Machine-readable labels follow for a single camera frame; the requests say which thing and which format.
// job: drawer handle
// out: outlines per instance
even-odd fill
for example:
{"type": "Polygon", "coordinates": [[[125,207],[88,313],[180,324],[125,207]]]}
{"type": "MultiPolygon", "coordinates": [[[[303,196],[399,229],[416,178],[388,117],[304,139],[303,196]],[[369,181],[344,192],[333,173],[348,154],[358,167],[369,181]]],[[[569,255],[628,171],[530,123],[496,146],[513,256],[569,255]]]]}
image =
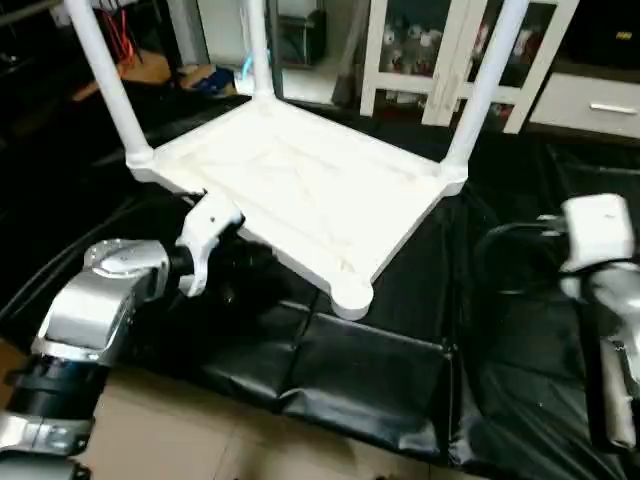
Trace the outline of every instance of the drawer handle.
{"type": "Polygon", "coordinates": [[[622,115],[638,114],[638,110],[635,108],[618,107],[617,105],[606,105],[604,103],[592,103],[590,107],[591,110],[598,110],[600,112],[620,113],[622,115]]]}

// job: white cabinet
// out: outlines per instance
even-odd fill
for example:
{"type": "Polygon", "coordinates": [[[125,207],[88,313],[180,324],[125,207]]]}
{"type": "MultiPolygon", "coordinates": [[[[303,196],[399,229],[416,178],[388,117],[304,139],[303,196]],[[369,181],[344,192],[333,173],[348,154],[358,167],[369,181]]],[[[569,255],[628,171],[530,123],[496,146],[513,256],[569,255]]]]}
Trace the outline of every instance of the white cabinet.
{"type": "Polygon", "coordinates": [[[640,138],[640,85],[554,73],[531,122],[640,138]]]}
{"type": "MultiPolygon", "coordinates": [[[[520,131],[577,4],[531,1],[487,128],[520,131]]],[[[501,8],[502,0],[371,0],[361,114],[455,126],[501,8]]]]}

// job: red wire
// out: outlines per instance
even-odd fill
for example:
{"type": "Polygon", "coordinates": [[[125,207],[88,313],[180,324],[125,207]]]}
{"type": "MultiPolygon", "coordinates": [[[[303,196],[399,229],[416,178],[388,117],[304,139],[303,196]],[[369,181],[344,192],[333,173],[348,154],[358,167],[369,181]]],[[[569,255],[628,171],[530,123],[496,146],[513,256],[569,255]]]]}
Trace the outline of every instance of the red wire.
{"type": "Polygon", "coordinates": [[[103,10],[102,14],[105,23],[107,24],[109,38],[111,40],[111,45],[113,46],[115,56],[118,59],[118,63],[123,63],[127,66],[130,66],[133,63],[134,49],[133,44],[127,36],[126,12],[124,10],[120,11],[120,29],[118,29],[118,25],[113,20],[109,12],[103,10]]]}

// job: drawer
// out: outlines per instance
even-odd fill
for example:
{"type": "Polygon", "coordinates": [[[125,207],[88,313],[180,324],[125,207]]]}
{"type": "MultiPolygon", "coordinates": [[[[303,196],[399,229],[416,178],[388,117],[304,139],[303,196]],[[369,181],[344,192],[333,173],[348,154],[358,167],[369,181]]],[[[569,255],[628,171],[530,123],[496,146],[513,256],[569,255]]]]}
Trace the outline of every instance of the drawer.
{"type": "Polygon", "coordinates": [[[554,73],[531,122],[640,138],[640,85],[554,73]]]}

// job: glass cabinet door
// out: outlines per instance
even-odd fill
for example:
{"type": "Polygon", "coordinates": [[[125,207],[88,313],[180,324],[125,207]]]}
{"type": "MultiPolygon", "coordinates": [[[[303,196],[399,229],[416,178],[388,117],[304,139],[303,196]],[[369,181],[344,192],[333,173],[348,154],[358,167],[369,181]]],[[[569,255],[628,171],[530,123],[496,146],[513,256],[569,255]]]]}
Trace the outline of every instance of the glass cabinet door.
{"type": "MultiPolygon", "coordinates": [[[[473,83],[487,51],[503,0],[488,0],[482,22],[477,31],[473,52],[468,64],[466,81],[473,83]]],[[[522,88],[529,70],[538,55],[542,39],[558,6],[553,3],[529,3],[520,34],[511,51],[511,57],[504,69],[500,85],[522,88]]]]}
{"type": "MultiPolygon", "coordinates": [[[[442,94],[435,122],[438,125],[455,124],[464,111],[503,3],[503,0],[475,0],[469,4],[449,85],[442,94]]],[[[520,129],[576,4],[577,0],[532,0],[529,3],[485,128],[512,133],[520,129]]]]}
{"type": "Polygon", "coordinates": [[[435,122],[467,1],[372,0],[363,115],[406,113],[435,122]]]}

